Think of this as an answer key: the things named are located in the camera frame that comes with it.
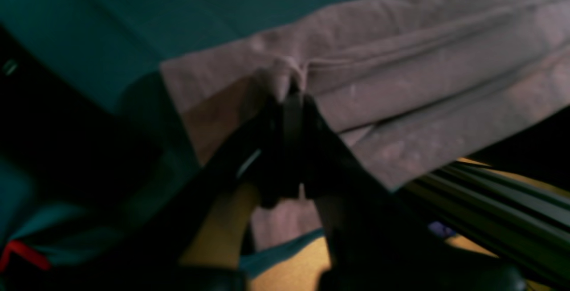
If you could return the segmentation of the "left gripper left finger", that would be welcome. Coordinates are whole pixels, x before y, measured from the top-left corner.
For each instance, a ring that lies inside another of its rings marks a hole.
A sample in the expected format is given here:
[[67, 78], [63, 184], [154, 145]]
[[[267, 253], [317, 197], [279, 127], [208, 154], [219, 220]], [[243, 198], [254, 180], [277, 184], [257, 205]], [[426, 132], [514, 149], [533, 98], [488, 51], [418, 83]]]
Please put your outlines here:
[[296, 198], [303, 183], [303, 96], [267, 100], [205, 167], [146, 224], [97, 259], [69, 271], [69, 291], [245, 291], [247, 275], [219, 264], [181, 264], [222, 198], [259, 188], [264, 205]]

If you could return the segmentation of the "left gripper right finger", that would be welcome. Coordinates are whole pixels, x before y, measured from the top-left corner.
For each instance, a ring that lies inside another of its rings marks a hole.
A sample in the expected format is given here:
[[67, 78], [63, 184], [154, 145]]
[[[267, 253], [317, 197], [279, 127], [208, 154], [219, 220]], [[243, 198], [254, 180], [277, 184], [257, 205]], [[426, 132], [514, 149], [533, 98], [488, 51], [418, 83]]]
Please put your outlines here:
[[523, 291], [515, 266], [436, 236], [354, 157], [305, 95], [302, 181], [329, 249], [320, 291]]

